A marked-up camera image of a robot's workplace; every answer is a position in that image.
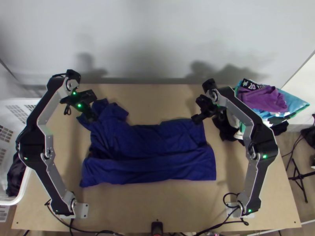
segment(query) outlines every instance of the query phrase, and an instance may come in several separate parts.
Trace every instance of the wooden tabletop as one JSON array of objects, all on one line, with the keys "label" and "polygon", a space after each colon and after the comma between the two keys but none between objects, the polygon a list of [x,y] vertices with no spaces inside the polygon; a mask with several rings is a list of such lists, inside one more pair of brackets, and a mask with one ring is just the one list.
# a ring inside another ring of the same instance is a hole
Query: wooden tabletop
[{"label": "wooden tabletop", "polygon": [[[84,84],[78,91],[93,89],[99,99],[117,102],[129,112],[129,124],[159,124],[161,121],[190,118],[199,112],[195,99],[201,85],[106,85]],[[54,134],[55,164],[67,188],[78,202],[89,204],[87,219],[74,226],[85,230],[150,232],[152,221],[164,224],[165,232],[196,232],[222,222],[226,211],[222,197],[243,190],[248,161],[239,142],[222,142],[212,120],[204,120],[207,142],[212,146],[217,168],[216,181],[168,180],[158,183],[112,185],[82,189],[81,166],[91,144],[72,109],[64,116],[59,105],[48,121]],[[261,208],[255,218],[227,224],[222,231],[284,229],[301,227],[289,181],[280,155],[270,165],[260,194]],[[17,206],[13,229],[68,231],[48,211],[49,196],[32,171],[23,199]]]}]

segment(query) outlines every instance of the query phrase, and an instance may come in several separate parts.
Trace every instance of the black cable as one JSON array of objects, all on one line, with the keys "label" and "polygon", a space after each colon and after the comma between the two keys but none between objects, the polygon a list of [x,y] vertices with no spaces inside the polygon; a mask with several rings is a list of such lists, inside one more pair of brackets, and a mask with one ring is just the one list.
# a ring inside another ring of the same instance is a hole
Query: black cable
[{"label": "black cable", "polygon": [[23,236],[27,236],[27,234],[28,234],[29,231],[30,231],[30,230],[27,230],[27,231],[23,234]]},{"label": "black cable", "polygon": [[71,115],[71,108],[70,108],[69,104],[66,105],[66,108],[65,108],[65,111],[63,112],[63,114],[68,115],[68,116]]},{"label": "black cable", "polygon": [[205,229],[205,230],[203,230],[203,231],[200,231],[200,232],[196,233],[194,236],[199,236],[199,235],[201,235],[201,234],[203,234],[203,233],[206,233],[206,232],[208,232],[208,231],[210,231],[210,230],[217,229],[217,228],[219,228],[219,227],[221,227],[222,225],[225,225],[225,224],[243,223],[244,225],[248,226],[249,223],[248,223],[247,221],[244,221],[243,218],[241,218],[241,220],[229,221],[229,222],[227,222],[227,220],[230,218],[230,216],[231,216],[238,208],[239,208],[239,207],[235,208],[230,214],[228,214],[227,218],[226,218],[222,223],[217,224],[217,225],[215,225],[215,226],[212,226],[212,227],[210,227],[210,228],[208,228],[208,229]]},{"label": "black cable", "polygon": [[[314,118],[314,122],[313,122],[313,125],[311,126],[311,127],[313,127],[314,125],[315,125],[315,114],[312,114],[312,116],[313,116],[313,118]],[[282,158],[283,157],[285,157],[285,156],[287,156],[287,155],[290,155],[290,158],[289,158],[289,161],[288,161],[288,164],[287,164],[287,166],[286,166],[286,168],[285,168],[285,170],[287,171],[288,170],[288,168],[289,168],[289,164],[290,164],[290,162],[291,162],[291,160],[292,160],[292,157],[293,157],[293,152],[294,152],[294,150],[295,150],[295,148],[296,148],[296,146],[298,145],[298,143],[301,141],[301,140],[303,140],[304,139],[304,137],[302,137],[301,138],[301,136],[302,136],[302,134],[300,134],[299,136],[298,136],[298,138],[295,140],[295,142],[294,142],[294,144],[293,144],[293,148],[292,148],[292,150],[291,150],[291,152],[289,152],[289,153],[287,153],[287,154],[285,154],[285,155],[281,155],[282,156]]]},{"label": "black cable", "polygon": [[237,206],[229,206],[229,205],[225,202],[225,198],[226,198],[226,196],[228,196],[228,195],[235,195],[235,196],[237,197],[239,194],[235,194],[235,193],[227,193],[227,194],[225,194],[225,195],[223,196],[223,203],[224,203],[224,205],[226,205],[228,208],[237,208],[237,207],[239,207],[238,205],[237,205]]},{"label": "black cable", "polygon": [[69,225],[69,226],[70,226],[70,227],[69,227],[69,232],[70,232],[70,235],[71,235],[71,236],[73,236],[73,233],[72,233],[72,231],[71,231],[73,221],[74,221],[74,219],[72,218],[72,219],[70,220],[70,225]]},{"label": "black cable", "polygon": [[66,222],[60,220],[60,219],[52,212],[52,210],[51,210],[50,207],[49,207],[49,206],[50,206],[50,201],[51,201],[51,199],[49,199],[44,205],[47,206],[47,208],[48,208],[48,210],[50,211],[50,213],[51,213],[60,223],[62,223],[63,225],[65,225],[65,226],[67,226],[67,227],[69,228],[70,233],[72,233],[72,232],[71,232],[71,229],[74,229],[74,230],[79,231],[79,232],[82,232],[82,233],[93,233],[93,234],[96,234],[96,235],[98,235],[98,234],[100,234],[100,233],[106,233],[106,234],[113,234],[113,235],[117,235],[117,236],[124,236],[124,235],[122,235],[122,234],[115,233],[115,232],[113,232],[113,231],[111,231],[111,230],[88,231],[88,230],[77,229],[77,228],[75,228],[75,227],[72,226],[74,219],[71,219],[70,225],[68,225]]}]

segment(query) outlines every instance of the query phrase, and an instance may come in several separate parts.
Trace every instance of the floor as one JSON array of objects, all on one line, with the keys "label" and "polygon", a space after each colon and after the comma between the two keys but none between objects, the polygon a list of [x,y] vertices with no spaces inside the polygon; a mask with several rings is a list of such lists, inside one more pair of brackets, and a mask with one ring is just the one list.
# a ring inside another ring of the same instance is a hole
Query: floor
[{"label": "floor", "polygon": [[[277,137],[277,143],[282,155],[287,154],[291,151],[292,146],[295,140],[298,138],[299,133],[291,133],[286,132]],[[314,169],[310,168],[310,158],[315,156],[315,150],[311,148],[304,140],[302,140],[294,151],[294,159],[296,164],[299,167],[301,173],[308,173],[314,171]],[[287,164],[289,156],[283,158],[285,164]],[[293,164],[289,166],[287,171],[288,176],[291,177],[293,175]],[[300,215],[301,222],[309,221],[315,219],[315,175],[310,176],[304,179],[304,185],[306,189],[306,194],[308,198],[308,203],[304,202],[303,192],[297,186],[297,184],[293,181],[290,181],[292,192],[295,198],[296,206],[298,209],[298,213]],[[15,212],[15,206],[10,208],[10,212],[8,215],[7,222],[0,223],[0,236],[22,236],[25,231],[24,230],[12,230],[11,224],[13,220]],[[302,228],[298,229],[284,229],[281,230],[282,236],[312,236],[315,235],[315,223],[309,223],[303,225]],[[233,235],[248,235],[249,232],[243,233],[235,233]],[[64,236],[69,235],[68,232],[43,232],[43,231],[30,231],[30,236]],[[84,235],[82,233],[74,233],[74,235],[80,236]],[[278,232],[272,232],[263,234],[265,236],[279,236]]]}]

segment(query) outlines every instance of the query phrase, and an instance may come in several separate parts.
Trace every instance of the blue shirt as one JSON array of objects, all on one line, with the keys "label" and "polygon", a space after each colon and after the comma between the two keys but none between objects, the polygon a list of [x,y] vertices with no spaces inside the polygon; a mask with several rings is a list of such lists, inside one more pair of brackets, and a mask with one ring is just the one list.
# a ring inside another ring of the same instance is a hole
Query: blue shirt
[{"label": "blue shirt", "polygon": [[81,187],[166,179],[215,180],[215,157],[203,124],[191,119],[159,125],[129,125],[128,112],[106,99],[93,103],[98,120],[77,119],[91,131],[90,154],[82,166]]}]

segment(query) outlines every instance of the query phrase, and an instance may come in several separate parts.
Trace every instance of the white laundry basket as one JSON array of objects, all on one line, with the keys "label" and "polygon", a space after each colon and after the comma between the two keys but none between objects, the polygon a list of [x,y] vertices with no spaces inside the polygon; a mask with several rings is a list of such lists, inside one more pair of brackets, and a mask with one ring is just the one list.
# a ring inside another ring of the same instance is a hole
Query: white laundry basket
[{"label": "white laundry basket", "polygon": [[26,168],[19,194],[8,197],[7,173],[16,153],[15,141],[40,98],[12,98],[0,101],[0,205],[15,205],[23,197],[31,169]]}]

